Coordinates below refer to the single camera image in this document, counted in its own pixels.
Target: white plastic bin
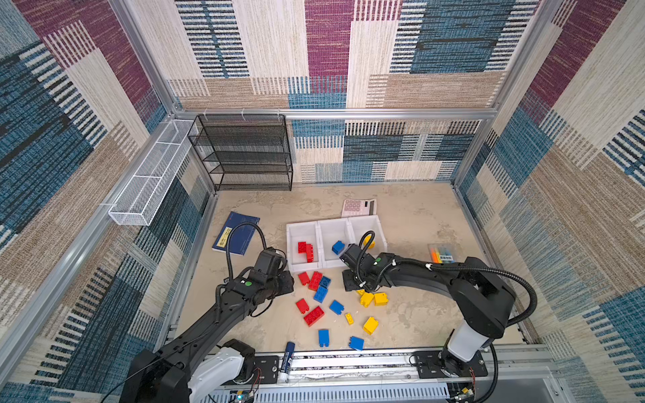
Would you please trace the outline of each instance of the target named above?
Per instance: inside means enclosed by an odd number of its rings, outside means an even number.
[[[307,270],[318,270],[323,267],[320,261],[320,246],[317,221],[296,222],[286,225],[286,258],[289,270],[300,273]],[[307,242],[313,246],[313,262],[307,263],[307,255],[298,253],[298,242]]]
[[[325,268],[345,267],[345,263],[332,251],[332,246],[338,241],[341,241],[345,245],[344,248],[349,244],[356,243],[349,220],[322,220],[318,222],[318,226],[320,227],[321,234],[319,240],[322,245],[321,256],[324,259],[322,266]]]
[[[374,231],[374,234],[376,235],[376,245],[374,245],[374,248],[368,249],[367,252],[376,257],[379,253],[388,251],[388,243],[385,241],[383,229],[381,228],[381,220],[379,220],[378,215],[363,215],[360,217],[348,217],[347,219],[352,225],[356,245],[362,247],[362,245],[359,245],[361,237],[367,231],[371,230]]]

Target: beige tabletop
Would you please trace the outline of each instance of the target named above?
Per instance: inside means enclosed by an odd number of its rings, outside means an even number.
[[[377,199],[377,213],[388,243],[388,252],[429,260],[430,244],[451,244],[455,259],[482,257],[482,252],[457,203],[451,186],[443,183],[383,184],[366,186],[295,187],[291,192],[238,192],[219,194],[215,217],[208,230],[195,275],[184,304],[178,331],[193,324],[215,302],[215,287],[227,276],[226,255],[213,251],[212,245],[230,211],[260,217],[259,226],[267,244],[286,250],[286,224],[332,219],[341,216],[345,199]],[[233,256],[233,271],[253,266],[261,243],[257,235],[245,256]],[[319,349],[318,329],[330,331],[329,349],[347,349],[351,336],[365,340],[365,348],[442,346],[462,320],[454,301],[436,293],[413,288],[381,288],[387,293],[386,306],[364,308],[355,291],[345,292],[341,272],[344,268],[322,269],[332,282],[324,302],[313,300],[314,291],[302,286],[294,274],[294,292],[275,299],[272,307],[258,318],[246,318],[222,339],[239,339],[257,351],[283,351],[288,341],[296,350]],[[295,303],[304,298],[309,307],[320,305],[325,314],[308,327]],[[329,309],[333,300],[345,307],[343,315]],[[349,325],[345,313],[351,313]],[[373,335],[362,326],[373,316],[379,326]],[[516,326],[507,329],[498,343],[521,343]]]

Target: book cover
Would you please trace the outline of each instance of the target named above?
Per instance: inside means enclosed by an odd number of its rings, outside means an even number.
[[[258,222],[260,222],[260,218],[252,217],[250,215],[238,214],[234,211],[231,211],[228,214],[226,223],[215,239],[213,250],[226,252],[226,241],[228,240],[231,231],[242,222],[252,222],[254,224],[257,224]],[[254,233],[255,228],[250,225],[245,225],[238,228],[233,234],[233,238],[231,238],[231,253],[234,255],[244,255],[246,253],[246,248],[248,247],[249,242],[251,242],[251,238],[253,238]]]

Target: black wire mesh shelf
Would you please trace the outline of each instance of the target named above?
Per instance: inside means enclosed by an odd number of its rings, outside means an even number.
[[[216,190],[292,189],[283,115],[198,115],[193,126],[188,139]]]

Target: white wire basket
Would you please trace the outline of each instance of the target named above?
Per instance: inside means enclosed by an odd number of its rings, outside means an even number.
[[[188,133],[197,135],[193,121],[173,120],[143,159],[110,208],[118,225],[148,226],[190,150]]]

